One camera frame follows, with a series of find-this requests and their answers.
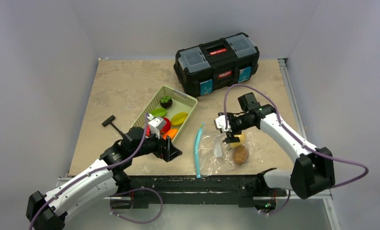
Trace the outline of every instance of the plastic basket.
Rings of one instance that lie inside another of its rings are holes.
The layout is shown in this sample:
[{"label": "plastic basket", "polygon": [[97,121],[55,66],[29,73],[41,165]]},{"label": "plastic basket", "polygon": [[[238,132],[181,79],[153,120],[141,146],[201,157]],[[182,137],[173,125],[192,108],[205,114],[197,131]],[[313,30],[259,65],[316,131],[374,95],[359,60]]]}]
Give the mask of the plastic basket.
[{"label": "plastic basket", "polygon": [[145,126],[145,120],[144,116],[145,113],[150,113],[152,110],[156,108],[162,108],[160,106],[160,99],[163,96],[169,96],[173,100],[173,104],[170,108],[167,109],[167,114],[166,118],[171,120],[174,115],[180,113],[180,112],[185,112],[188,113],[189,115],[187,116],[186,120],[181,124],[180,126],[172,126],[172,128],[178,128],[179,131],[176,134],[175,138],[173,138],[172,142],[174,143],[177,139],[178,136],[180,135],[182,129],[186,125],[188,119],[190,116],[193,114],[194,108],[197,105],[197,99],[189,96],[183,92],[180,92],[176,89],[173,89],[167,85],[164,85],[160,87],[160,89],[157,91],[155,96],[152,98],[151,102],[146,106],[146,108],[141,112],[141,114],[138,116],[136,119],[135,123],[132,125],[133,127],[144,127]]}]

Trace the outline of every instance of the black bracket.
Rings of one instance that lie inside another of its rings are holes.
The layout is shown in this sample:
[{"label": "black bracket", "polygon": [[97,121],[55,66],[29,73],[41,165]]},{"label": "black bracket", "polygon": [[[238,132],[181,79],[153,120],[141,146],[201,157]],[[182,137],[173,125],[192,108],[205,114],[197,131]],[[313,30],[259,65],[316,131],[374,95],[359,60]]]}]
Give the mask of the black bracket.
[{"label": "black bracket", "polygon": [[[29,196],[28,206],[26,209],[26,217],[29,222],[34,218],[38,210],[46,203],[46,195],[41,194],[39,191],[34,192]],[[41,214],[36,218],[34,222],[35,230],[58,230],[63,229],[65,226],[65,216],[67,212],[58,216],[54,213],[52,207],[46,206]]]},{"label": "black bracket", "polygon": [[[326,147],[318,152],[332,157]],[[290,178],[293,191],[301,199],[307,199],[335,185],[334,163],[314,153],[301,155],[295,162]]]}]

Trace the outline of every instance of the red label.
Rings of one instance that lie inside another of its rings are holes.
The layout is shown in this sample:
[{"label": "red label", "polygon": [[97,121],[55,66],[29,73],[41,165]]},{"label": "red label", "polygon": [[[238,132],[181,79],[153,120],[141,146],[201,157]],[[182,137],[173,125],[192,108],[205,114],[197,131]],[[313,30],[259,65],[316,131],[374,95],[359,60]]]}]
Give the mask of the red label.
[{"label": "red label", "polygon": [[215,51],[211,52],[210,55],[216,55],[216,54],[219,54],[219,53],[222,53],[222,52],[225,52],[225,51],[227,51],[226,48],[215,50]]},{"label": "red label", "polygon": [[219,74],[219,75],[218,75],[218,78],[225,78],[226,76],[229,76],[229,75],[231,75],[231,74],[232,74],[232,70],[227,71],[227,72],[222,73],[222,74]]}]

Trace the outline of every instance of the white wall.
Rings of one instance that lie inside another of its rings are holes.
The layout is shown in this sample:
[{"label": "white wall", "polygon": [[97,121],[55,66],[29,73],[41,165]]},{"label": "white wall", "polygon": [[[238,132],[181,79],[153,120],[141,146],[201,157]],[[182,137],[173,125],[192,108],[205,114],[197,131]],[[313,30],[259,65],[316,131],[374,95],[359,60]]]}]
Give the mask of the white wall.
[{"label": "white wall", "polygon": [[0,229],[68,171],[96,63],[67,0],[0,0]]},{"label": "white wall", "polygon": [[288,57],[320,0],[71,0],[100,57],[172,58],[245,32],[262,58]]},{"label": "white wall", "polygon": [[332,190],[342,229],[380,230],[380,0],[322,0],[287,64],[309,139],[369,166]]}]

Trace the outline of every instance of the clear plastic bag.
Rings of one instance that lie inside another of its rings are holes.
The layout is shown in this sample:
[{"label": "clear plastic bag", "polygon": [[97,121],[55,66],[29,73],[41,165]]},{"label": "clear plastic bag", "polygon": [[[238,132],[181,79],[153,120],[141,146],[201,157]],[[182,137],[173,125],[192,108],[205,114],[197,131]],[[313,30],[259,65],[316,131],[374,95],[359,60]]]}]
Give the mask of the clear plastic bag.
[{"label": "clear plastic bag", "polygon": [[248,132],[242,133],[240,143],[226,144],[225,133],[217,130],[204,130],[198,146],[198,158],[201,177],[215,174],[234,174],[237,170],[247,167],[258,157],[251,155],[257,147],[248,141]]}]

